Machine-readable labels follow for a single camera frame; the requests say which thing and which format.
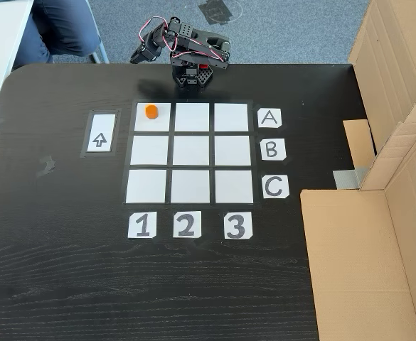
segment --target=up arrow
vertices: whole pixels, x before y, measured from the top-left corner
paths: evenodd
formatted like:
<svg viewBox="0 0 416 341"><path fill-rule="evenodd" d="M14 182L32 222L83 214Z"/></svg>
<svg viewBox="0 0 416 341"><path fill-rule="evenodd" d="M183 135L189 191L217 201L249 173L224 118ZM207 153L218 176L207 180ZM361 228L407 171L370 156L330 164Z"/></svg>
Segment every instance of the up arrow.
<svg viewBox="0 0 416 341"><path fill-rule="evenodd" d="M107 139L103 136L103 133L100 133L92 142L95 142L96 147L101 147L102 144L107 143Z"/></svg>

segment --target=person's leg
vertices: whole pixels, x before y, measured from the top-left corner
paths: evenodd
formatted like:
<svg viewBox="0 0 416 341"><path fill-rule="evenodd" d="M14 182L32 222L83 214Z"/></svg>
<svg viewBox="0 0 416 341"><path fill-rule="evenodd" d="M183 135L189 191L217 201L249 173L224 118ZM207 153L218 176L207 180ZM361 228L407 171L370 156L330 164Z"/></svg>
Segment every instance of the person's leg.
<svg viewBox="0 0 416 341"><path fill-rule="evenodd" d="M51 62L53 62L53 59L50 52L42 41L36 23L32 19L32 15L30 15L24 28L18 52L16 53L14 69L31 63Z"/></svg>
<svg viewBox="0 0 416 341"><path fill-rule="evenodd" d="M100 38L86 0L34 0L33 10L51 27L43 40L52 55L84 57L99 46Z"/></svg>

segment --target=dark wooden table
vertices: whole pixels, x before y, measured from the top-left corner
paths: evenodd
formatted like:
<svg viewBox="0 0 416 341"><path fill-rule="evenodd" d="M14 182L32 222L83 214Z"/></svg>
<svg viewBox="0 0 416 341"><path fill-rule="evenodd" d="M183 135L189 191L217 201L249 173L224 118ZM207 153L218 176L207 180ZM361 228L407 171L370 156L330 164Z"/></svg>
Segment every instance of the dark wooden table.
<svg viewBox="0 0 416 341"><path fill-rule="evenodd" d="M253 210L247 241L209 223L174 239L170 211L156 238L128 239L138 99L281 108L288 158L267 171L289 176L290 197ZM98 109L121 109L116 155L81 158ZM350 65L231 65L202 92L168 65L15 71L0 96L0 340L318 340L299 193L335 188L332 171L353 167L342 120L365 117Z"/></svg>

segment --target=cardboard box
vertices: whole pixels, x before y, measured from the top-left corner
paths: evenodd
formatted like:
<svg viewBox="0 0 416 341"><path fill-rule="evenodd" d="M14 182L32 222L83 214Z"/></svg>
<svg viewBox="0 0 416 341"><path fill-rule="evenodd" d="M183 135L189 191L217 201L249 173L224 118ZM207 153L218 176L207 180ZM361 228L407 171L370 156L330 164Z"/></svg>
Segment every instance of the cardboard box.
<svg viewBox="0 0 416 341"><path fill-rule="evenodd" d="M378 155L345 122L361 189L301 194L320 340L413 341L416 0L372 0L349 60Z"/></svg>

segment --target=duct tape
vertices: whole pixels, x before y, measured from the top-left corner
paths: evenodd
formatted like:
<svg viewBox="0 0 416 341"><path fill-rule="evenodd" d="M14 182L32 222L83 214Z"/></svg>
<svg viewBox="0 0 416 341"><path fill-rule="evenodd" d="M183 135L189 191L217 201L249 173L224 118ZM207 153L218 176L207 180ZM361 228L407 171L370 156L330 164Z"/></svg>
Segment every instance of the duct tape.
<svg viewBox="0 0 416 341"><path fill-rule="evenodd" d="M41 158L39 160L40 163L45 163L45 169L44 170L40 170L37 172L37 178L47 175L49 173L52 173L55 169L55 163L56 161L53 160L53 158L51 157L51 155L49 156L45 156L44 158Z"/></svg>
<svg viewBox="0 0 416 341"><path fill-rule="evenodd" d="M368 172L367 167L348 170L334 170L334 180L338 190L357 190Z"/></svg>

